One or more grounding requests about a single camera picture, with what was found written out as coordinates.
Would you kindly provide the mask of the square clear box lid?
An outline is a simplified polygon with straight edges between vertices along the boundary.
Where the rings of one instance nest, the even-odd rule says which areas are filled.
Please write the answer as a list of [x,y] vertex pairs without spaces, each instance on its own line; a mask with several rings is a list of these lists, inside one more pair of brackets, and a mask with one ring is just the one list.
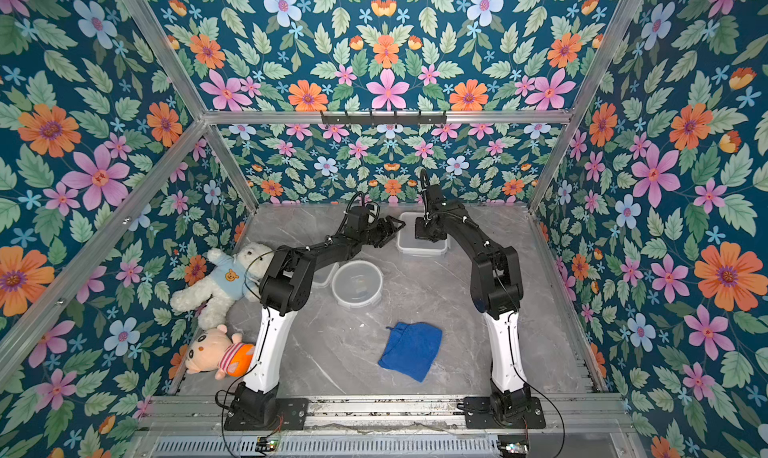
[[397,234],[397,249],[404,255],[414,257],[439,257],[445,255],[451,247],[451,239],[432,242],[415,237],[415,221],[422,214],[414,211],[403,212],[399,219],[405,227]]

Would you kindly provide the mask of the blue cleaning cloth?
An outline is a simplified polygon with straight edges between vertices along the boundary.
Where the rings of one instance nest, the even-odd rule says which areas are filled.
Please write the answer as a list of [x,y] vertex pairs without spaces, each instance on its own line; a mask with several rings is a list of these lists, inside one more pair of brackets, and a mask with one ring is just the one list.
[[439,353],[442,330],[423,322],[398,322],[389,330],[390,335],[378,365],[423,382]]

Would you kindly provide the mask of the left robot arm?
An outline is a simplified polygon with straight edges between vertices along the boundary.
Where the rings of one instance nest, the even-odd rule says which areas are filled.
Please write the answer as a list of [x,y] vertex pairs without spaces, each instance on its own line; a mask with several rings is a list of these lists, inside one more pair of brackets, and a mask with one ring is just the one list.
[[348,203],[334,234],[312,245],[282,245],[272,253],[257,280],[262,312],[251,364],[222,406],[225,429],[266,429],[278,419],[281,361],[291,327],[310,298],[315,271],[347,262],[365,246],[382,248],[405,227],[397,217],[382,216],[378,204],[356,197],[360,202]]

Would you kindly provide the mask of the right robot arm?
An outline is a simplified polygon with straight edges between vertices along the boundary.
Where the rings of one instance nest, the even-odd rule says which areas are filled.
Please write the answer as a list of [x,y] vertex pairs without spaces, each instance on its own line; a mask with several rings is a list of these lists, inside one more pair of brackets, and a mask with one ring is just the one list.
[[519,255],[485,233],[464,204],[444,196],[426,170],[419,175],[424,214],[415,221],[415,238],[452,238],[470,260],[470,297],[485,320],[491,344],[490,413],[511,425],[534,408],[532,386],[523,369],[518,322],[524,286]]

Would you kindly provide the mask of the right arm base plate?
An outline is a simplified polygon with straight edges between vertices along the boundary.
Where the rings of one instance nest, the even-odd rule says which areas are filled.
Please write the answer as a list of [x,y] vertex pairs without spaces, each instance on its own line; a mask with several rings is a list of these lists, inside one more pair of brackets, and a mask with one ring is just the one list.
[[457,409],[468,429],[544,429],[546,420],[540,400],[530,400],[506,407],[496,397],[467,396]]

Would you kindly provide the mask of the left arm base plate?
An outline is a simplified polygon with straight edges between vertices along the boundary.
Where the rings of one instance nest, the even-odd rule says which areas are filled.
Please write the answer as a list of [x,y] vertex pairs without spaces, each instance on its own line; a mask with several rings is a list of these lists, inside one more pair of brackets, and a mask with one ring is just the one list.
[[236,400],[225,415],[225,431],[303,430],[308,417],[305,398],[259,398],[255,403]]

